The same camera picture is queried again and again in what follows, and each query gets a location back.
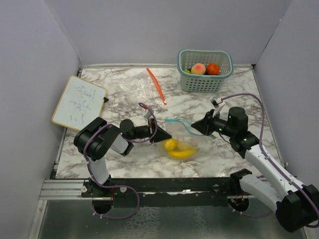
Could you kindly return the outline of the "clear bag blue zipper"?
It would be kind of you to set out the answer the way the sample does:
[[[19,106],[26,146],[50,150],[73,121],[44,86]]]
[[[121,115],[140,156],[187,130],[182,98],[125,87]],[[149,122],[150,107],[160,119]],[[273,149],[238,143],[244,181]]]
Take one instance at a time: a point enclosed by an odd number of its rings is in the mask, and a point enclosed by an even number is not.
[[[163,142],[157,143],[157,150],[161,156],[165,156],[174,160],[180,161],[190,161],[195,160],[198,157],[202,156],[205,151],[204,144],[208,141],[212,141],[216,138],[213,134],[206,136],[195,130],[191,127],[191,122],[185,119],[169,119],[166,118],[165,122],[165,130],[169,134],[171,134],[172,138],[177,139],[178,143],[175,151],[183,151],[187,149],[197,148],[198,153],[191,158],[180,160],[171,158],[168,155],[168,151],[163,148]]]

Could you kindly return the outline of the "clear bag red zipper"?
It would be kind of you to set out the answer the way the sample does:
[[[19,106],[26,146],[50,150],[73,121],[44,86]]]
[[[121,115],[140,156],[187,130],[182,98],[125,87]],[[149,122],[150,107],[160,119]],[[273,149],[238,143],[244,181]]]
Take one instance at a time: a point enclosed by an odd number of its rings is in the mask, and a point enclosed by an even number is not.
[[[149,107],[167,105],[160,84],[149,68],[130,77],[115,79],[113,86],[116,87],[116,97],[125,106],[137,107],[139,103]]]

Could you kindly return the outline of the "yellow fake lemon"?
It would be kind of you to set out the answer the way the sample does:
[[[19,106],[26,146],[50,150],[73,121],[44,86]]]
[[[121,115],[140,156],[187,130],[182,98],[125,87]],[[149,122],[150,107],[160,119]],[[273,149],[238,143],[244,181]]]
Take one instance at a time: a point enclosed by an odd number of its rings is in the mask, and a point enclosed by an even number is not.
[[[167,151],[173,151],[177,146],[178,140],[174,138],[167,139],[163,142],[163,148]]]

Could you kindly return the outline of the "orange fake pumpkin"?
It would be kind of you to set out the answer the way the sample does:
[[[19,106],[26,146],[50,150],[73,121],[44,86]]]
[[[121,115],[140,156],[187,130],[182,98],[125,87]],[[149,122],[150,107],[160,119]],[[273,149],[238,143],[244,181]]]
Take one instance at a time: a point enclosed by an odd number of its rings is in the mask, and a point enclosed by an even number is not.
[[[215,63],[210,63],[206,67],[206,74],[207,75],[219,75],[220,73],[220,68],[217,64]]]

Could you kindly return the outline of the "orange fake peach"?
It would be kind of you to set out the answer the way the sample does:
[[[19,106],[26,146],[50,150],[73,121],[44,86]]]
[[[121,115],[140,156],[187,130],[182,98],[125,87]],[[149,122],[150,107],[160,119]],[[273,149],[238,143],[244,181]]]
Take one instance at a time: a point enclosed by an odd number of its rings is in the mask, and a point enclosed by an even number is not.
[[[196,74],[196,75],[204,75],[206,72],[206,67],[205,65],[201,63],[196,63],[195,65],[192,66],[191,68],[191,73]]]

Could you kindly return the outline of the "yellow fake banana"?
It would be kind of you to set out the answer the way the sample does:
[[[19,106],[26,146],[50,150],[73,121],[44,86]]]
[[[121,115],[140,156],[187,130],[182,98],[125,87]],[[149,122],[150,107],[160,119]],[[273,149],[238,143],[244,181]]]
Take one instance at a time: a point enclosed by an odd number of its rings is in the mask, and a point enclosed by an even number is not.
[[[183,151],[171,150],[171,151],[168,151],[167,153],[171,158],[184,160],[196,155],[198,153],[198,149],[193,148],[193,149],[187,149]]]

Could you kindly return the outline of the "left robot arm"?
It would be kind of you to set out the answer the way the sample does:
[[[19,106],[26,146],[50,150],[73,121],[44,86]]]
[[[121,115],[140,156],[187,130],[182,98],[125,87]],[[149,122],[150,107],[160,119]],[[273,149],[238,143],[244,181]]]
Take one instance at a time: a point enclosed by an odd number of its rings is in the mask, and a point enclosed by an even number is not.
[[[107,182],[110,174],[104,159],[109,149],[126,156],[138,139],[157,143],[171,138],[171,134],[155,123],[155,119],[148,119],[143,126],[135,126],[131,120],[125,119],[117,127],[97,117],[77,133],[74,145],[87,162],[90,178],[94,181],[93,191],[103,197],[110,191]]]

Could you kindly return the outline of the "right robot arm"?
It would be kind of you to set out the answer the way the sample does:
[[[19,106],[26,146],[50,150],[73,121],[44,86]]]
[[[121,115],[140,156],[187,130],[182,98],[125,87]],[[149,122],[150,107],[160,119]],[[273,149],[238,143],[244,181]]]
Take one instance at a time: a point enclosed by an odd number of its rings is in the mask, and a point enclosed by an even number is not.
[[[204,135],[217,132],[229,137],[232,149],[267,180],[261,181],[247,169],[239,170],[230,175],[229,189],[233,194],[245,192],[260,200],[291,233],[310,227],[319,219],[318,189],[296,179],[260,145],[260,140],[248,130],[248,116],[243,108],[230,108],[226,120],[216,110],[210,110],[191,126]]]

